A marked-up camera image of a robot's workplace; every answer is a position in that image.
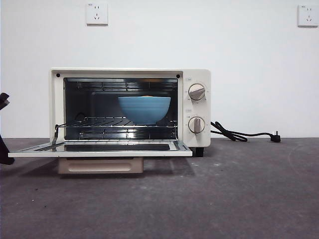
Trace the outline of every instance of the timer knob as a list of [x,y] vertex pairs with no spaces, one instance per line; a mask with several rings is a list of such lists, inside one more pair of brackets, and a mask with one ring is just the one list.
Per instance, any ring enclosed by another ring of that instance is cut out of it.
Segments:
[[193,133],[200,133],[205,128],[205,122],[200,117],[194,117],[189,120],[188,127]]

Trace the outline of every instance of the black object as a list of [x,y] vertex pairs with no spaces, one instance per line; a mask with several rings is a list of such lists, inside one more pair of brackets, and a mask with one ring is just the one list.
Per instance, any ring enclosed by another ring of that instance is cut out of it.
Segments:
[[[9,95],[7,95],[6,93],[0,94],[0,110],[2,110],[9,104],[9,101],[7,100],[8,97]],[[0,135],[0,163],[7,165],[13,164],[14,158],[9,158],[8,153],[9,150]]]
[[202,158],[204,156],[204,148],[196,148],[195,150],[195,157]]
[[0,110],[2,110],[4,107],[6,107],[9,104],[9,101],[7,100],[9,95],[6,93],[0,94]]
[[212,126],[214,126],[216,129],[218,129],[220,132],[218,131],[213,131],[211,130],[211,133],[217,133],[217,134],[221,134],[229,139],[231,139],[232,141],[242,141],[242,142],[247,142],[247,138],[244,136],[250,136],[250,137],[254,137],[254,136],[260,136],[260,135],[268,135],[270,136],[270,141],[275,142],[275,143],[279,143],[280,140],[280,135],[278,135],[278,131],[276,131],[276,134],[271,134],[271,133],[254,133],[254,134],[248,134],[248,133],[240,133],[240,132],[235,132],[235,131],[229,131],[226,130],[219,122],[211,122],[210,123]]

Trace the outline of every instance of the control panel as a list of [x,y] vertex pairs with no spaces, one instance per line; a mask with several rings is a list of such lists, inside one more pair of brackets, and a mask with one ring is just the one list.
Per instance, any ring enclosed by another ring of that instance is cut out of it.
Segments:
[[183,142],[188,147],[210,145],[210,72],[183,72]]

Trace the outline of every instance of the oven knob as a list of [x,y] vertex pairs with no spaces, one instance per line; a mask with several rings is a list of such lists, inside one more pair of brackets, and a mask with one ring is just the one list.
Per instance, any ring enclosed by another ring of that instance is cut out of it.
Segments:
[[188,94],[193,100],[199,101],[205,96],[205,88],[201,84],[194,84],[189,87]]
[[193,133],[200,133],[205,128],[205,122],[200,117],[194,117],[189,120],[188,127]]

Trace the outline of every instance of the oven foot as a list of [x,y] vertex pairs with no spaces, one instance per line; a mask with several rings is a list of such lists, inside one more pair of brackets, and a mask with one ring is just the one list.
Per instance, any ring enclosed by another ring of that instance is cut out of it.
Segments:
[[202,158],[204,156],[204,148],[196,148],[195,157]]

